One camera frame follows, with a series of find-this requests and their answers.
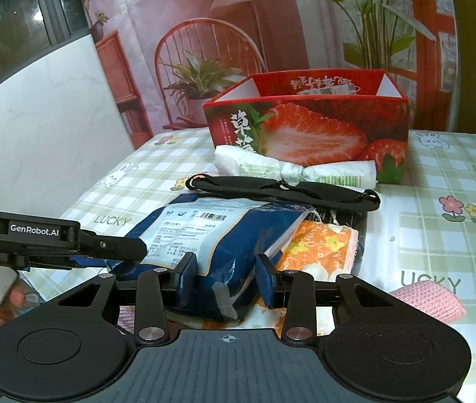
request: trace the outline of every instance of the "product label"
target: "product label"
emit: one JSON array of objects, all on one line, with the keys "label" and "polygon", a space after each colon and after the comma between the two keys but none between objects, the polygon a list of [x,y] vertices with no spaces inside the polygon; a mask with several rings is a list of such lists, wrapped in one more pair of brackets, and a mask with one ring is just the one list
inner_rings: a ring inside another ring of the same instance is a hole
[{"label": "product label", "polygon": [[218,242],[250,210],[267,204],[245,198],[205,197],[168,205],[140,236],[148,253],[144,264],[174,268],[186,252],[197,255],[198,274],[206,276]]},{"label": "product label", "polygon": [[359,176],[318,176],[314,181],[317,183],[327,183],[329,185],[361,188],[361,179]]},{"label": "product label", "polygon": [[270,167],[269,165],[242,163],[238,166],[237,176],[280,180],[281,169],[279,166]]},{"label": "product label", "polygon": [[299,91],[298,95],[356,95],[357,90],[353,83],[345,85],[334,85],[323,88],[307,89]]}]

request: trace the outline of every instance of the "pink knitted item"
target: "pink knitted item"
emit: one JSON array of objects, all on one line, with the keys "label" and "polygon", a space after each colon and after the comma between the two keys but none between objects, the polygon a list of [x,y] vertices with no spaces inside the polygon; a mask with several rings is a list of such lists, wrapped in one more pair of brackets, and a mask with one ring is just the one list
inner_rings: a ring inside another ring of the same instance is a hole
[{"label": "pink knitted item", "polygon": [[391,295],[445,324],[454,323],[466,314],[463,304],[451,291],[431,280],[403,286]]},{"label": "pink knitted item", "polygon": [[129,333],[134,331],[135,306],[121,306],[117,324]]}]

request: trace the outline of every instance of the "bunny print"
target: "bunny print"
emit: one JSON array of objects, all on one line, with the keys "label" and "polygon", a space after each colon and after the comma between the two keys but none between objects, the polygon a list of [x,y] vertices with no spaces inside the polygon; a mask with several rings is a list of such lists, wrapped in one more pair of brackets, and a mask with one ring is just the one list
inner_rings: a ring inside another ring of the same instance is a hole
[{"label": "bunny print", "polygon": [[117,171],[112,172],[109,176],[104,178],[101,181],[101,184],[106,188],[113,186],[117,183],[120,179],[122,179],[126,174],[129,174],[137,169],[137,167],[131,167],[131,163],[128,162],[127,164],[122,165]]},{"label": "bunny print", "polygon": [[412,132],[415,136],[418,136],[421,140],[421,144],[426,148],[444,148],[449,149],[450,145],[447,141],[443,141],[439,137],[439,133],[434,133],[433,131],[423,133],[421,131]]}]

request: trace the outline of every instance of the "metal screw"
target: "metal screw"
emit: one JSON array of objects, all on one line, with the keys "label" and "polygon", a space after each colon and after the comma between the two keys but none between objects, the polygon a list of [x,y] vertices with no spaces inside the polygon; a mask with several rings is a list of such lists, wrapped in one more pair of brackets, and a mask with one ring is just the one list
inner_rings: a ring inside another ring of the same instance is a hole
[{"label": "metal screw", "polygon": [[145,341],[157,341],[165,336],[165,331],[159,327],[145,327],[138,334]]},{"label": "metal screw", "polygon": [[312,331],[307,327],[292,327],[286,331],[286,336],[291,340],[305,341],[312,336]]}]

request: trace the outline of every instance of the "table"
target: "table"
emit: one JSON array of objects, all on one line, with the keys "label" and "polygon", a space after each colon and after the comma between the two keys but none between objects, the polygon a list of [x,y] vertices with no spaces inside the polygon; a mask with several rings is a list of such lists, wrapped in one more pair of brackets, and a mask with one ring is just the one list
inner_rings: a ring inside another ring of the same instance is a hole
[{"label": "table", "polygon": [[[103,179],[63,218],[98,234],[123,236],[183,192],[188,177],[215,170],[213,152],[207,129],[157,135],[113,170],[127,172],[116,183]],[[385,249],[391,251],[376,261],[368,259],[368,265],[363,259],[359,275],[387,291],[434,280],[459,297],[467,315],[453,327],[467,339],[473,355],[459,398],[476,402],[476,135],[411,131],[404,184],[378,185],[394,211],[389,216],[394,233],[385,239]],[[33,269],[28,278],[49,299],[100,271]]]}]

